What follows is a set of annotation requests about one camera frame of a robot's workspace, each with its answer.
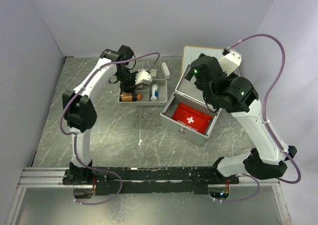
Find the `grey plastic divided tray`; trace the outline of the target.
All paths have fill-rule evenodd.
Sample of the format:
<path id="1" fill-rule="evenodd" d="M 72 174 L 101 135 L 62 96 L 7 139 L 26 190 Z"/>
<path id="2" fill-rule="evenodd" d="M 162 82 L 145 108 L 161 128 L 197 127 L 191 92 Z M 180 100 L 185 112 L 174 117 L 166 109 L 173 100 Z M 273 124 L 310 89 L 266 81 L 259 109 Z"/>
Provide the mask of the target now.
<path id="1" fill-rule="evenodd" d="M 158 85 L 158 100 L 150 101 L 151 87 L 153 84 Z M 138 87 L 134 93 L 141 94 L 142 100 L 135 102 L 120 102 L 118 97 L 118 102 L 121 104 L 133 104 L 133 105 L 144 105 L 144 106 L 161 106 L 167 103 L 167 80 L 166 79 L 153 79 L 150 85 L 142 84 Z"/>

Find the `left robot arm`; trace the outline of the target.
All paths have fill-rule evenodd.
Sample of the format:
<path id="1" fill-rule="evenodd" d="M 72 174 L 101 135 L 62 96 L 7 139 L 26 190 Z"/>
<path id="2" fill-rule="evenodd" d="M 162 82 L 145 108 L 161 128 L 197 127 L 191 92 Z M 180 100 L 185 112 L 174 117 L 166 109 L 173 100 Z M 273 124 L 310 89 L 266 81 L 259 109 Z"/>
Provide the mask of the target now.
<path id="1" fill-rule="evenodd" d="M 97 120 L 93 102 L 112 76 L 120 82 L 120 89 L 132 93 L 137 88 L 136 72 L 126 67 L 134 57 L 133 50 L 122 45 L 118 51 L 104 50 L 96 66 L 85 80 L 73 90 L 65 90 L 62 95 L 63 116 L 72 136 L 73 155 L 66 170 L 63 184 L 86 185 L 92 181 L 92 158 L 90 154 L 90 132 Z"/>

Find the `grey metal case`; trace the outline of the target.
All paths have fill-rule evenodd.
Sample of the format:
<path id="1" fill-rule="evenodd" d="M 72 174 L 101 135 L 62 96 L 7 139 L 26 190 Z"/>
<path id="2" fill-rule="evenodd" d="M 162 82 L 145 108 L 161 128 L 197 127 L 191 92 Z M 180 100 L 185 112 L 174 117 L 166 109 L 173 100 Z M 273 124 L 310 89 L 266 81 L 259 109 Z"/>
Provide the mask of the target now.
<path id="1" fill-rule="evenodd" d="M 220 113 L 214 113 L 213 108 L 207 107 L 202 92 L 194 84 L 195 77 L 190 81 L 186 79 L 189 72 L 190 66 L 187 66 L 160 114 L 160 122 L 166 129 L 203 146 L 212 134 Z"/>

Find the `small whiteboard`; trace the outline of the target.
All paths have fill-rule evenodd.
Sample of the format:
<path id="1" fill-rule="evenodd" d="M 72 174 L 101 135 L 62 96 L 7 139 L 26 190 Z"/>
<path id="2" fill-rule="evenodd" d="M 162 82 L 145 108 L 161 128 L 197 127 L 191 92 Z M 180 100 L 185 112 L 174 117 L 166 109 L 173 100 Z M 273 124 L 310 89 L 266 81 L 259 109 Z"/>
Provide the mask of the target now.
<path id="1" fill-rule="evenodd" d="M 220 59 L 222 57 L 223 48 L 209 48 L 199 46 L 185 46 L 182 56 L 181 75 L 186 71 L 187 66 L 199 57 L 201 53 Z"/>

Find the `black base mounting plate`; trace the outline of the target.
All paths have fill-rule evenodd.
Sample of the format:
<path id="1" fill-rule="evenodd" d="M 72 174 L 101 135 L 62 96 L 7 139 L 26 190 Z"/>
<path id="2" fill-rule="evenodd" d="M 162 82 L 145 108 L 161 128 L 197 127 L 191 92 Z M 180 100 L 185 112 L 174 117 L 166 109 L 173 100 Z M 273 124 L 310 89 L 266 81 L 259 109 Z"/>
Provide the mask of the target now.
<path id="1" fill-rule="evenodd" d="M 182 193 L 208 194 L 209 186 L 225 187 L 226 182 L 239 184 L 235 175 L 224 177 L 212 166 L 186 167 L 100 167 L 90 169 L 67 169 L 64 185 L 89 185 L 95 195 L 141 193 Z"/>

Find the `brown medicine bottle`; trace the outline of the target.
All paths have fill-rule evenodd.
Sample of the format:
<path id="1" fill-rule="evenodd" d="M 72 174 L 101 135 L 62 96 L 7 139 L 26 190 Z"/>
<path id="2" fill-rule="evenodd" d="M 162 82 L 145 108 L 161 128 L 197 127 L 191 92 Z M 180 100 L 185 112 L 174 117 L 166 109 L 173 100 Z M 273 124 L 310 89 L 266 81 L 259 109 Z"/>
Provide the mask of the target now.
<path id="1" fill-rule="evenodd" d="M 120 102 L 135 102 L 142 100 L 142 95 L 134 92 L 122 92 L 119 96 Z"/>

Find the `red first aid kit pouch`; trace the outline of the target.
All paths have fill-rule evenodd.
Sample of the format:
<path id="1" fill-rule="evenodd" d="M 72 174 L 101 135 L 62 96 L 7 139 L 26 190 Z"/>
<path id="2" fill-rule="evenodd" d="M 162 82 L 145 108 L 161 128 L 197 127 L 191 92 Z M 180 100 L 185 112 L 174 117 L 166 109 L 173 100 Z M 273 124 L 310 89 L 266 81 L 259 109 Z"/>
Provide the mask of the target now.
<path id="1" fill-rule="evenodd" d="M 180 102 L 172 119 L 185 127 L 204 134 L 213 116 L 205 114 Z"/>

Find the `white red medicine box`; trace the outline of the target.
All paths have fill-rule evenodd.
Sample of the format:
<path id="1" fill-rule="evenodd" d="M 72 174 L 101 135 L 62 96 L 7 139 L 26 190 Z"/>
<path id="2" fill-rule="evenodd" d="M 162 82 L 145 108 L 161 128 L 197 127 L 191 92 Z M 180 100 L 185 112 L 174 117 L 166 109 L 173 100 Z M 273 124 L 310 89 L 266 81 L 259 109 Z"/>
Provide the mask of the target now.
<path id="1" fill-rule="evenodd" d="M 157 70 L 151 69 L 150 70 L 150 74 L 151 74 L 152 77 L 156 77 L 157 76 Z"/>

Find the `white blue tube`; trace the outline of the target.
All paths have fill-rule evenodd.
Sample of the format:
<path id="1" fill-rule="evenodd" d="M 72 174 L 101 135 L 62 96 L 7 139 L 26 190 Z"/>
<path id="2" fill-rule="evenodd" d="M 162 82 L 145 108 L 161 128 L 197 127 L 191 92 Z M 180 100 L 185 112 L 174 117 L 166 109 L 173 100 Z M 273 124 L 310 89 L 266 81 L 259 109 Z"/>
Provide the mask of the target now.
<path id="1" fill-rule="evenodd" d="M 151 87 L 150 101 L 157 101 L 157 100 L 158 100 L 158 85 L 153 84 Z"/>

